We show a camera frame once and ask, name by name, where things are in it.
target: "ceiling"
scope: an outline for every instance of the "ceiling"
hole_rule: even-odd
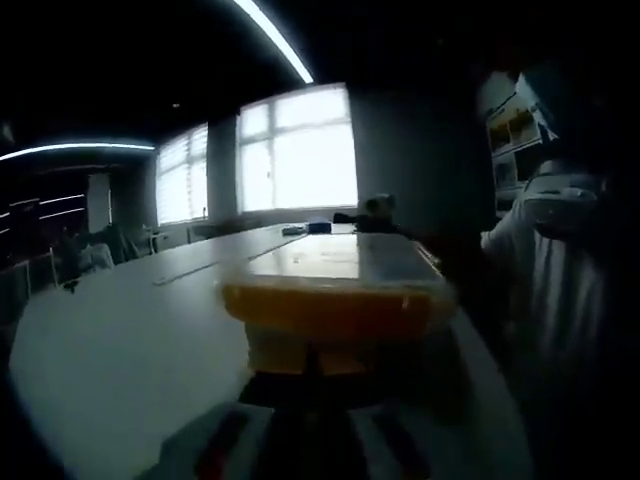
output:
[[[316,83],[439,88],[469,101],[491,66],[541,47],[521,23],[508,32],[473,16],[408,11],[409,2],[256,3]],[[0,121],[15,143],[0,143],[0,155],[65,141],[156,144],[304,85],[232,0],[59,0],[2,9],[12,27],[0,33]]]

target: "window frame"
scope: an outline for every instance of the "window frame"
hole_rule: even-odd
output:
[[[200,154],[192,154],[191,150],[192,150],[192,140],[191,140],[191,136],[196,133],[198,130],[204,129],[205,133],[205,148],[204,148],[204,152],[200,153]],[[180,162],[176,163],[175,165],[172,165],[169,168],[164,168],[164,169],[160,169],[160,162],[159,162],[159,157],[162,154],[162,150],[164,148],[166,148],[167,146],[170,146],[171,144],[178,142],[179,140],[186,138],[186,143],[187,143],[187,153],[185,156],[184,160],[181,160]],[[155,165],[155,175],[154,175],[154,182],[155,182],[155,202],[156,202],[156,224],[158,227],[165,227],[165,226],[171,226],[171,225],[181,225],[181,224],[185,224],[185,223],[194,223],[194,222],[198,222],[198,221],[207,221],[209,219],[209,165],[208,165],[208,154],[209,154],[209,123],[205,122],[204,124],[198,125],[194,128],[191,128],[189,130],[187,130],[186,132],[181,133],[180,135],[172,138],[171,140],[169,140],[168,142],[166,142],[164,145],[162,145],[160,148],[158,148],[158,155],[156,156],[156,165]],[[177,170],[178,168],[184,167],[186,166],[186,170],[187,170],[187,185],[189,186],[189,192],[191,192],[192,190],[192,168],[194,165],[197,165],[199,163],[203,163],[204,164],[204,172],[205,172],[205,193],[207,196],[206,199],[206,215],[205,216],[196,216],[196,217],[191,217],[188,219],[184,219],[184,220],[176,220],[176,221],[171,221],[171,222],[160,222],[160,216],[159,216],[159,207],[158,207],[158,179],[163,176],[166,175],[167,173]]]
[[[294,127],[277,127],[276,126],[276,103],[281,100],[286,100],[288,98],[299,97],[305,94],[313,93],[313,92],[322,92],[326,90],[339,89],[345,97],[345,104],[347,106],[346,116],[334,118],[332,120],[327,120],[319,123],[307,123],[302,125],[297,125]],[[242,135],[242,111],[248,110],[252,107],[257,107],[261,105],[267,105],[267,130],[250,135],[247,137],[243,137]],[[353,133],[353,125],[351,120],[351,108],[349,105],[349,92],[344,83],[333,83],[328,85],[317,85],[313,87],[307,87],[299,90],[294,90],[292,92],[283,93],[281,95],[275,95],[273,97],[266,98],[264,100],[260,100],[258,102],[250,103],[249,105],[245,105],[242,107],[240,114],[238,115],[238,121],[236,122],[236,192],[237,192],[237,210],[240,215],[243,214],[252,214],[255,212],[268,212],[273,210],[318,210],[323,208],[353,208],[357,206],[357,202],[353,205],[318,205],[316,207],[276,207],[276,191],[277,186],[275,185],[275,152],[274,145],[275,140],[278,136],[285,135],[287,133],[299,132],[303,130],[316,130],[322,127],[328,127],[332,125],[344,125],[348,124],[350,128],[352,128]],[[259,142],[267,142],[267,149],[269,152],[269,162],[270,162],[270,171],[271,171],[271,181],[273,182],[273,186],[271,188],[271,207],[257,210],[245,210],[244,209],[244,182],[242,176],[242,148],[247,145],[251,145],[253,143]]]

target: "long table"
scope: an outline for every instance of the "long table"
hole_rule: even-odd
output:
[[[75,478],[133,478],[157,462],[165,439],[237,398],[251,376],[248,345],[215,285],[229,262],[291,241],[281,230],[185,245],[83,277],[75,294],[32,299],[16,333],[11,380],[37,433]],[[433,422],[434,470],[443,478],[470,469],[475,478],[532,478],[498,367],[464,312],[452,330],[470,379],[469,412],[458,424]]]

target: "window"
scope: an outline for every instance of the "window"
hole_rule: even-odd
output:
[[[158,225],[207,214],[207,125],[172,140],[156,160]]]
[[[356,205],[347,91],[331,85],[265,100],[239,122],[240,210]]]

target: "white table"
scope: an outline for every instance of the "white table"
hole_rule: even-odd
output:
[[[216,262],[291,241],[281,227],[164,251],[83,277],[74,295],[54,290],[31,301],[11,378],[37,432],[76,478],[134,477],[156,463],[163,440],[239,394],[250,375],[247,341],[216,300]],[[462,312],[453,329],[472,379],[472,415],[459,428],[434,428],[436,443],[477,445],[484,470],[476,478],[531,478],[496,365]]]

